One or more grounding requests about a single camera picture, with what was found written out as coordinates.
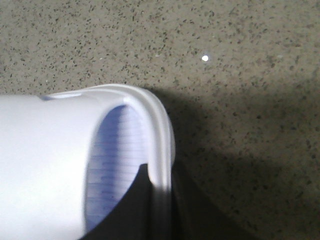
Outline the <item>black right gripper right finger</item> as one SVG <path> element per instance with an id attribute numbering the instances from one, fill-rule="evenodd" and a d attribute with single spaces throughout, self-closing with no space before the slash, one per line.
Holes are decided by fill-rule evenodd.
<path id="1" fill-rule="evenodd" d="M 172 238 L 174 240 L 214 240 L 214 208 L 198 188 L 182 162 L 172 168 Z"/>

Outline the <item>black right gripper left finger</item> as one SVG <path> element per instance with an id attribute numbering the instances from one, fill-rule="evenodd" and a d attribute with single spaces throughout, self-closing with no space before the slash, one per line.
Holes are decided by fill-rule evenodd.
<path id="1" fill-rule="evenodd" d="M 146 240 L 149 237 L 151 182 L 148 165 L 137 175 L 115 208 L 83 240 Z"/>

